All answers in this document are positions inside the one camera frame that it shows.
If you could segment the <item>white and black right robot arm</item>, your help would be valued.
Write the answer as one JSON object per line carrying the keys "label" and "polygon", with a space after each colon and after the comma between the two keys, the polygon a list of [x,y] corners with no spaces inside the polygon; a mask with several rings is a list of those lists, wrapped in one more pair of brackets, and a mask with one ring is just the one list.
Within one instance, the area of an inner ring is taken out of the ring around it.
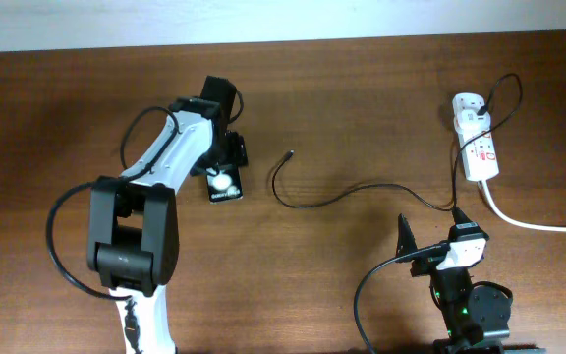
{"label": "white and black right robot arm", "polygon": [[489,236],[459,208],[448,237],[418,248],[404,215],[398,216],[396,256],[411,265],[412,277],[428,276],[448,337],[433,342],[436,353],[501,353],[510,336],[512,292],[490,281],[472,282],[469,269],[483,259]]}

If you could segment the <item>black Samsung Galaxy smartphone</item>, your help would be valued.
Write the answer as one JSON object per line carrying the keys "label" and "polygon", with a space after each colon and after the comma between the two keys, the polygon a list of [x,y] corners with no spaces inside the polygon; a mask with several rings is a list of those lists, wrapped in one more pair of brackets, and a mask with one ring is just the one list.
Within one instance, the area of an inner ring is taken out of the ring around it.
{"label": "black Samsung Galaxy smartphone", "polygon": [[241,199],[244,195],[239,168],[231,166],[206,176],[208,199],[219,204]]}

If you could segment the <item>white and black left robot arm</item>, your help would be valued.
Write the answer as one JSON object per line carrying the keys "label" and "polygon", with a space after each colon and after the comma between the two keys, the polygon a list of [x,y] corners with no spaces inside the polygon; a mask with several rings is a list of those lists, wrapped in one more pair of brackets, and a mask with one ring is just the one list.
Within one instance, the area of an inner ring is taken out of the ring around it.
{"label": "white and black left robot arm", "polygon": [[228,129],[242,101],[229,80],[207,77],[200,95],[164,108],[165,125],[137,162],[91,189],[87,265],[116,303],[129,353],[178,350],[166,302],[180,252],[176,196],[190,176],[246,164],[242,137]]}

